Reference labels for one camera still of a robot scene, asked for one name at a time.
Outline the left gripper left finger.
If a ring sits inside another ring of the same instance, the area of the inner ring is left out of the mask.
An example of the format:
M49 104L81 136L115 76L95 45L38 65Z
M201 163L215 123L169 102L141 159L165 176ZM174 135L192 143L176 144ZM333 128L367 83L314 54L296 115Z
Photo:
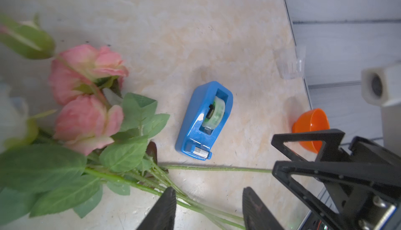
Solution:
M176 192L172 187L168 187L137 230L173 230L175 213Z

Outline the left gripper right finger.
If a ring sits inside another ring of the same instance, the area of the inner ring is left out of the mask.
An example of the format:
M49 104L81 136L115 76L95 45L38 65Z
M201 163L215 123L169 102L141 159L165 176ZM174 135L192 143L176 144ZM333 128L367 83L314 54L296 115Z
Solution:
M246 230L274 230L273 215L251 187L243 189L242 211Z

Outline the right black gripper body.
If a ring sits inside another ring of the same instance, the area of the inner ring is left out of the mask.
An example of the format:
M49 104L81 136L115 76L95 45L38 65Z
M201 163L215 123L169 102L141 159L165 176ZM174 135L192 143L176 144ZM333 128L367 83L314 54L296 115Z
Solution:
M297 173L322 182L337 212L297 185L298 197L335 230L399 230L401 228L401 160L377 144L356 137L349 153L342 136L322 136L313 162L297 162Z

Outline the artificial flower bouquet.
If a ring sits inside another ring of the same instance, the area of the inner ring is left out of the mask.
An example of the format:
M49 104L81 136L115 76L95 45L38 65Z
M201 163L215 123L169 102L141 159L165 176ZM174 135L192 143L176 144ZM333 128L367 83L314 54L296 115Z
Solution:
M245 230L243 216L191 199L157 163L152 138L169 115L157 102L121 95L128 70L109 47L79 45L56 52L38 17L18 22L1 16L1 43L28 60L51 59L49 82L61 105L53 132L37 124L49 112L31 116L22 98L1 84L1 224L24 216L73 210L85 217L101 201L103 187L128 196L132 188L158 197L168 187L176 205L206 216L219 228Z

